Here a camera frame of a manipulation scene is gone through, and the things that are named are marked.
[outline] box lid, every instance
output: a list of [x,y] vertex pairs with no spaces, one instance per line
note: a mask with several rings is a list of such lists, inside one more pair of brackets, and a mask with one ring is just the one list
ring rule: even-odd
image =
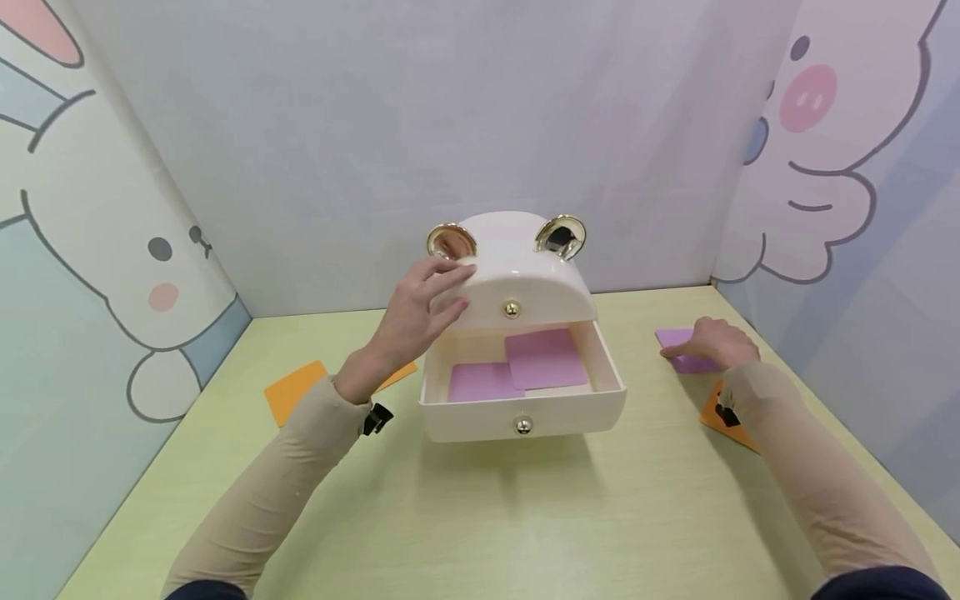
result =
[[470,306],[451,328],[517,328],[596,320],[596,305],[573,257],[587,232],[576,217],[554,219],[518,211],[488,212],[438,225],[427,250],[477,272],[449,296]]

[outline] wooden table surface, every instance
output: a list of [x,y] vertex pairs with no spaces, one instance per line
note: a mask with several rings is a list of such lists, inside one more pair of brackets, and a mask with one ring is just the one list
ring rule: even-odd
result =
[[[654,336],[703,315],[747,325],[710,287],[596,302],[630,390],[612,431],[433,444],[417,407],[418,371],[377,396],[395,419],[361,438],[318,489],[256,597],[808,596],[818,566],[762,460],[698,421],[716,376],[676,375]],[[183,543],[275,434],[264,388],[315,359],[336,370],[380,315],[255,320],[59,599],[156,599]],[[782,365],[755,339],[765,360]],[[798,384],[907,515],[960,598],[960,549]]]

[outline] purple card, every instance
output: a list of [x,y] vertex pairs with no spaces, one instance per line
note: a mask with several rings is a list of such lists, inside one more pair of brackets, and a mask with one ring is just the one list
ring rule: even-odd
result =
[[523,397],[514,387],[507,363],[462,363],[450,374],[448,402],[476,402]]
[[504,343],[514,387],[520,390],[562,388],[588,382],[584,361],[569,329],[512,335]]
[[[693,329],[657,329],[657,339],[664,348],[683,344],[693,335]],[[695,372],[722,371],[716,363],[700,356],[680,355],[668,359],[676,372],[690,374]]]

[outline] white drawer box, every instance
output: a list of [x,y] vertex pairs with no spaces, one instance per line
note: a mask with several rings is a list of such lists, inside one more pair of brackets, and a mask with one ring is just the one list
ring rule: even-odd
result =
[[[627,390],[597,325],[593,298],[572,262],[585,240],[583,224],[574,217],[547,221],[526,212],[485,213],[431,231],[431,253],[477,266],[467,283],[450,291],[468,298],[469,308],[426,353],[420,408],[432,440],[556,436],[616,424]],[[561,327],[572,334],[587,384],[448,401],[455,365],[506,362],[506,337]]]

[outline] cartoon pig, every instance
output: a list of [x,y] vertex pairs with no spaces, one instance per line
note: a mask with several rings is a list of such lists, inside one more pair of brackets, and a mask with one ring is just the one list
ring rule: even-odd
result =
[[926,88],[944,0],[804,0],[740,176],[714,276],[825,277],[869,225],[856,169],[897,136]]
[[[8,29],[61,64],[82,62],[45,3],[13,4],[21,12],[3,22]],[[36,14],[26,18],[30,11]],[[94,90],[65,98],[0,60],[0,119],[34,133],[24,149],[33,160],[19,174],[24,216],[124,333],[148,350],[128,381],[131,408],[145,420],[179,419],[200,393],[181,349],[236,296],[203,232],[162,166],[144,161]]]

